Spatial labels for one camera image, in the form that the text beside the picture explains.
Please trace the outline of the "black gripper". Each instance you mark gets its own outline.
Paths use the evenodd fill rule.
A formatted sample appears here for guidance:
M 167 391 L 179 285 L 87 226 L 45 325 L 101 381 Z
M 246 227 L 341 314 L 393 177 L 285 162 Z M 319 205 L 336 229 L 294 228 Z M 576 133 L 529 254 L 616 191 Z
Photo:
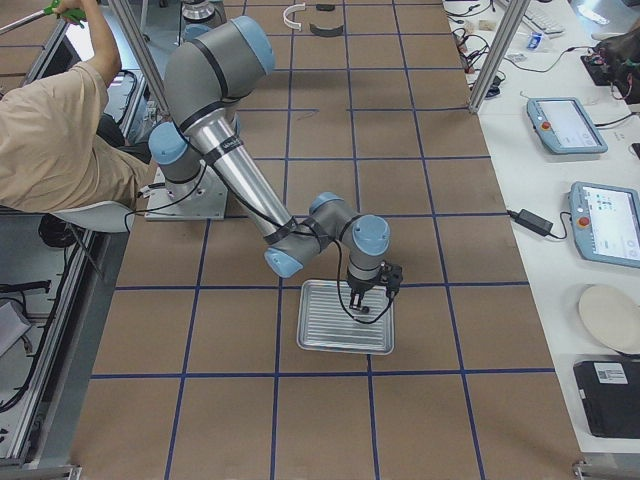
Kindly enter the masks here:
M 394 299 L 403 281 L 402 267 L 382 261 L 373 270 L 361 270 L 349 264 L 347 284 L 351 290 L 349 308 L 363 309 L 364 295 L 376 286 L 385 288 L 386 297 Z

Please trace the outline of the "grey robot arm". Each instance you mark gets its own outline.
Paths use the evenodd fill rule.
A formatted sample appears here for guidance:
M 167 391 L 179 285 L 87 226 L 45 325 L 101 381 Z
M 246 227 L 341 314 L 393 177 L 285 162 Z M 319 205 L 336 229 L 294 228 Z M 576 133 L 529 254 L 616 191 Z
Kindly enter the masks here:
M 241 203 L 268 244 L 264 257 L 281 278 L 290 278 L 330 243 L 349 250 L 349 307 L 365 312 L 362 301 L 376 286 L 393 301 L 402 268 L 385 259 L 391 240 L 388 223 L 361 214 L 344 199 L 325 192 L 314 199 L 309 215 L 298 222 L 256 166 L 230 121 L 235 105 L 275 66 L 271 44 L 248 16 L 184 42 L 170 56 L 164 92 L 171 122 L 155 129 L 150 149 L 157 163 L 176 165 L 194 153 L 197 164 L 211 167 Z

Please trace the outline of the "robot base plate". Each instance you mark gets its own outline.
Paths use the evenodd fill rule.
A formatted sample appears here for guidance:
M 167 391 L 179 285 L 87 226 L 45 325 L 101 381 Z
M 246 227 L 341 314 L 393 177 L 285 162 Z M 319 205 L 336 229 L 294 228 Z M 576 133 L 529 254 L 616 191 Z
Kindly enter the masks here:
M 223 220 L 227 206 L 228 190 L 208 166 L 202 166 L 196 177 L 184 184 L 165 180 L 156 168 L 144 217 L 147 221 L 198 221 Z

